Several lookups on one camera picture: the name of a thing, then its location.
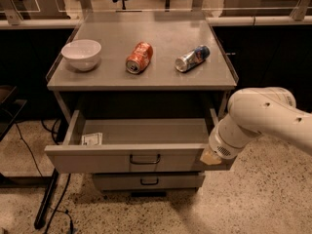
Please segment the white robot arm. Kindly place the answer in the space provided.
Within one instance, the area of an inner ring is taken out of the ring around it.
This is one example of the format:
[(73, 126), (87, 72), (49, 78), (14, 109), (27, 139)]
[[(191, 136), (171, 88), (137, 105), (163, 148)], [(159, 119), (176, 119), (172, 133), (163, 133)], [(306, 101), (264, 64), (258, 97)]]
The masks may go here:
[(296, 108), (293, 94), (283, 88), (247, 88), (235, 92), (226, 116), (213, 128), (200, 160), (219, 165), (233, 160), (263, 135), (286, 141), (312, 155), (312, 114)]

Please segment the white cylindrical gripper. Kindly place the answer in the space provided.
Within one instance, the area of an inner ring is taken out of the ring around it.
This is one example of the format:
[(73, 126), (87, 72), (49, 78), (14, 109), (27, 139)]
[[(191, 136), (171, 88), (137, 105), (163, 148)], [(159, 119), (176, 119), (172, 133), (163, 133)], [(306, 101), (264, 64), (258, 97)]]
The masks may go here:
[(238, 126), (226, 115), (213, 128), (209, 136), (210, 149), (203, 151), (200, 160), (207, 165), (218, 165), (221, 159), (234, 159), (248, 143), (259, 137), (259, 133)]

